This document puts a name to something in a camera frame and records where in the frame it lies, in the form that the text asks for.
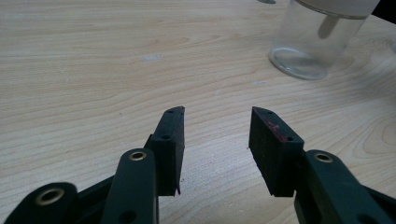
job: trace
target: wooden table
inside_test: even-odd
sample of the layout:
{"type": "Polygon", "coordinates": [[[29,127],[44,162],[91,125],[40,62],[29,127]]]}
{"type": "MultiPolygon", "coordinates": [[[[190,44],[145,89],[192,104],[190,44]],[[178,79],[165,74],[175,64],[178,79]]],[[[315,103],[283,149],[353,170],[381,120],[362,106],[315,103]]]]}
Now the wooden table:
{"type": "Polygon", "coordinates": [[[182,194],[161,223],[297,223],[270,196],[248,147],[252,106],[275,111],[396,197],[396,26],[370,16],[329,76],[268,60],[286,0],[2,1],[0,219],[50,182],[85,189],[184,105],[182,194]]]}

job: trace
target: screw hole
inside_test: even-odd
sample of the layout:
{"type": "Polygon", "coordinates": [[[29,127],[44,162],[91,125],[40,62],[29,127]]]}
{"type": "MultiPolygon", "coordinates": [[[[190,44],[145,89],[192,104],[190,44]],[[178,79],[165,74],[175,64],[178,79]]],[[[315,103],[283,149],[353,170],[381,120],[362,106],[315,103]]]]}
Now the screw hole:
{"type": "Polygon", "coordinates": [[[322,153],[315,154],[315,158],[317,158],[318,161],[332,162],[332,157],[322,154],[322,153]]]}
{"type": "Polygon", "coordinates": [[[131,161],[141,161],[141,160],[145,159],[146,156],[147,156],[146,152],[138,151],[138,152],[134,152],[131,155],[129,155],[129,159],[131,161]]]}
{"type": "Polygon", "coordinates": [[[171,136],[169,136],[169,135],[163,135],[163,136],[161,136],[161,139],[163,139],[163,140],[169,140],[169,139],[171,139],[171,136]]]}
{"type": "Polygon", "coordinates": [[[119,223],[128,224],[128,223],[132,223],[135,219],[136,219],[136,213],[132,210],[128,210],[126,212],[123,212],[119,216],[119,223]]]}
{"type": "Polygon", "coordinates": [[[370,217],[365,214],[359,214],[358,221],[363,224],[377,224],[378,223],[373,217],[370,217]]]}
{"type": "Polygon", "coordinates": [[[60,200],[64,196],[64,190],[63,189],[47,189],[44,190],[42,193],[40,193],[36,198],[35,198],[35,203],[44,206],[48,204],[52,204],[60,200]]]}

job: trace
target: transparent cylinder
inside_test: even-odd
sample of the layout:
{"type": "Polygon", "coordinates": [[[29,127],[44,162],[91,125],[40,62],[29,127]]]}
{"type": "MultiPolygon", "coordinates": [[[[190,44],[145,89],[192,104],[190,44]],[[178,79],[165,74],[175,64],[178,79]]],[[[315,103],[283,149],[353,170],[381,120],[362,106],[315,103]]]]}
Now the transparent cylinder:
{"type": "Polygon", "coordinates": [[[325,78],[366,18],[329,13],[290,0],[269,53],[270,61],[293,77],[325,78]]]}

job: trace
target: black plastic part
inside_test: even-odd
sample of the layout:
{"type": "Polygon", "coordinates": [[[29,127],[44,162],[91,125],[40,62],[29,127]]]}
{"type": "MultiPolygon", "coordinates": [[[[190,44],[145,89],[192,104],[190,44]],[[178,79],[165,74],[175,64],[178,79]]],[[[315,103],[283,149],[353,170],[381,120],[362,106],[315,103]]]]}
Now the black plastic part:
{"type": "MultiPolygon", "coordinates": [[[[320,215],[320,223],[392,223],[366,188],[333,154],[320,150],[307,151],[302,174],[308,190],[297,189],[297,195],[301,190],[312,194],[319,210],[316,216],[320,215]]],[[[307,217],[312,216],[312,210],[301,213],[296,207],[296,211],[301,223],[318,223],[317,220],[306,222],[307,217]]]]}
{"type": "Polygon", "coordinates": [[[297,191],[294,199],[294,208],[301,224],[321,223],[322,216],[309,189],[297,191]]]}
{"type": "Polygon", "coordinates": [[[99,223],[110,191],[113,177],[105,179],[78,194],[78,219],[76,224],[99,223]]]}
{"type": "Polygon", "coordinates": [[[138,148],[124,153],[100,223],[158,223],[155,181],[155,159],[151,150],[138,148]]]}
{"type": "Polygon", "coordinates": [[[52,183],[27,195],[6,220],[6,224],[73,223],[77,189],[69,183],[52,183]]]}
{"type": "Polygon", "coordinates": [[[388,214],[388,217],[392,219],[393,223],[396,223],[396,199],[390,198],[388,195],[374,189],[365,188],[382,210],[388,214]]]}
{"type": "Polygon", "coordinates": [[[159,196],[180,194],[180,173],[184,154],[184,107],[166,110],[145,148],[155,155],[159,196]]]}
{"type": "Polygon", "coordinates": [[[304,155],[304,140],[273,111],[253,107],[248,145],[270,193],[292,197],[294,161],[304,155]]]}

